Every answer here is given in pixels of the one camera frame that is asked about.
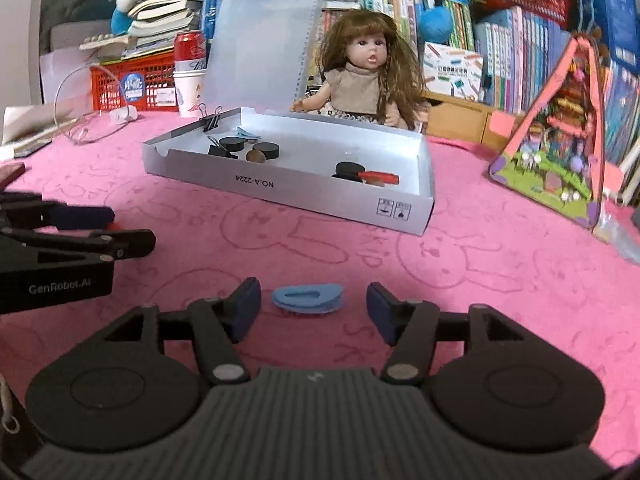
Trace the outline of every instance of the transparent clipboard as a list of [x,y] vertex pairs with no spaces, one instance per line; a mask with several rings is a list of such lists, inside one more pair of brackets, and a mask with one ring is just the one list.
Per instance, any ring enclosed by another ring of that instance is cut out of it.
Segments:
[[207,109],[288,110],[302,97],[325,0],[222,0],[202,101]]

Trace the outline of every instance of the gripper logo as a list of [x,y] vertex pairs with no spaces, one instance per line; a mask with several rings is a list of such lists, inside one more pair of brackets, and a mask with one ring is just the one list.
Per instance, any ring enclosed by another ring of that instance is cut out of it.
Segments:
[[49,283],[48,285],[30,285],[29,294],[34,296],[38,294],[51,294],[53,292],[61,292],[62,290],[85,288],[86,286],[91,286],[91,284],[91,278],[85,278],[84,280],[75,280],[73,282],[54,282]]

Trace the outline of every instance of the pink table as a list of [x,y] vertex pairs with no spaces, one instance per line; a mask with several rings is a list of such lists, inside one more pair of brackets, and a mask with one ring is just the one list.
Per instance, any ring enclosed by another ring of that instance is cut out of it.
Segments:
[[[436,209],[421,237],[329,218],[145,174],[140,142],[186,122],[146,114],[97,144],[65,138],[34,155],[13,189],[69,203],[107,204],[122,228],[158,236],[151,256],[116,264],[113,294],[2,316],[2,372],[22,397],[43,366],[130,307],[165,310],[225,296],[244,277],[264,291],[262,313],[239,346],[260,364],[379,367],[388,355],[367,318],[365,291],[380,281],[400,298],[443,310],[487,303],[594,370],[607,403],[594,448],[613,465],[640,452],[640,267],[588,232],[488,182],[487,161],[432,144]],[[92,126],[99,134],[104,124]],[[345,307],[307,319],[271,304],[274,288],[341,283]],[[186,344],[169,348],[193,367]],[[442,363],[462,353],[438,346]]]

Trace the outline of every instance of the can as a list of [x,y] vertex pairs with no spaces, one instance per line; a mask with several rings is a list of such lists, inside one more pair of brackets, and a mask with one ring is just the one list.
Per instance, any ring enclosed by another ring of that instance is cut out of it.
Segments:
[[207,49],[201,30],[180,32],[174,40],[176,72],[204,70],[207,67]]

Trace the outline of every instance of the brown hair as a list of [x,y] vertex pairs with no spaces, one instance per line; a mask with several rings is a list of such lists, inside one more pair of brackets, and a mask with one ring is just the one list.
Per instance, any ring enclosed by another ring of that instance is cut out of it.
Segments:
[[398,34],[394,20],[381,12],[350,10],[331,27],[322,42],[319,56],[324,72],[342,69],[348,62],[347,46],[363,36],[382,34],[386,41],[387,60],[380,67],[378,106],[376,117],[384,121],[387,102],[398,106],[401,117],[409,129],[415,127],[415,111],[424,101],[424,81],[418,58],[409,44]]

